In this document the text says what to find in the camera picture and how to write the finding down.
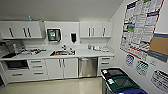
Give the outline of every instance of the sink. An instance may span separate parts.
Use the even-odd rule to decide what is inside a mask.
[[[54,51],[50,56],[54,55],[75,55],[75,50],[72,51]]]

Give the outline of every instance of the floor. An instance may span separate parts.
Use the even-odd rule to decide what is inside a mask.
[[[101,77],[14,83],[0,94],[102,94]]]

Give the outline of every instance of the upper cabinet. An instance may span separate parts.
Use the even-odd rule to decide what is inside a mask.
[[[1,21],[0,32],[3,39],[44,38],[43,22],[32,21]]]
[[[15,37],[10,21],[0,21],[0,32],[3,39],[13,39]]]
[[[80,22],[80,37],[111,37],[112,22]]]
[[[112,34],[112,22],[103,22],[103,36],[104,37],[111,37]]]

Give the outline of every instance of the paper towel dispenser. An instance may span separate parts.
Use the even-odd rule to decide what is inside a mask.
[[[48,41],[59,42],[61,40],[61,30],[60,29],[47,29]]]

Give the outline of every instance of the recycling bin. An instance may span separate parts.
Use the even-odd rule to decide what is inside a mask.
[[[126,90],[140,89],[140,87],[128,76],[117,76],[107,79],[106,87],[106,94],[115,94]]]
[[[108,87],[106,85],[106,80],[117,77],[117,76],[128,76],[123,70],[120,68],[108,68],[108,69],[102,69],[101,70],[102,75],[102,94],[107,94]]]
[[[145,92],[143,89],[133,89],[133,90],[126,90],[123,92],[118,92],[115,94],[148,94],[148,93]]]

